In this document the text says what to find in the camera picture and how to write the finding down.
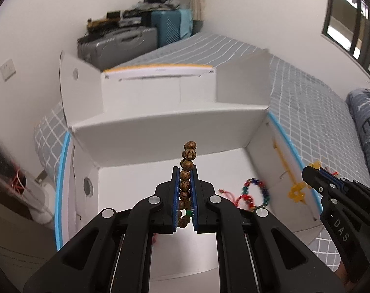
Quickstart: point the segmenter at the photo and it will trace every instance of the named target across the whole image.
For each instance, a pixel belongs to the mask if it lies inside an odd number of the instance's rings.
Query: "gray suitcase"
[[[78,44],[78,57],[100,70],[113,68],[157,48],[156,28],[121,28],[95,41]]]

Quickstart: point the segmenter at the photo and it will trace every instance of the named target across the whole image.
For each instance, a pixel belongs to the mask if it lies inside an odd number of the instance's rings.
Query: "blue towel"
[[[193,14],[190,9],[179,9],[181,13],[180,39],[187,39],[193,31]]]

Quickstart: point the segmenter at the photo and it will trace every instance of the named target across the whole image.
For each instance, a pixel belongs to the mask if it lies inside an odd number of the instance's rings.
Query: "human hand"
[[[348,272],[346,271],[345,266],[343,265],[342,261],[340,262],[340,266],[338,269],[334,272],[343,282],[343,285],[345,286],[346,292],[349,292],[354,288],[355,284],[352,281],[349,281],[348,279]]]

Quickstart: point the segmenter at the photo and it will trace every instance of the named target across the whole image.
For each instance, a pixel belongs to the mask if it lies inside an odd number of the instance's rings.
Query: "white wall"
[[[321,35],[326,8],[327,0],[206,0],[203,30],[268,48],[345,99],[370,78]]]
[[[6,0],[0,8],[0,66],[14,60],[17,74],[0,83],[0,138],[16,161],[41,172],[33,128],[60,100],[59,56],[76,56],[86,20],[123,10],[138,0]]]

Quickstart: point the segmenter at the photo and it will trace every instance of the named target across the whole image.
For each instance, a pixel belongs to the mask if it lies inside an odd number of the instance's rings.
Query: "das logo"
[[[336,222],[334,223],[334,227],[336,227],[338,230],[338,233],[340,234],[340,236],[342,236],[342,234],[343,234],[343,231],[345,230],[345,227],[344,226],[342,226],[341,224],[340,224],[340,219],[338,218],[337,220],[336,220]],[[346,232],[343,236],[342,236],[342,240],[343,241],[346,241],[346,240],[348,240],[348,238],[349,238],[349,234]]]

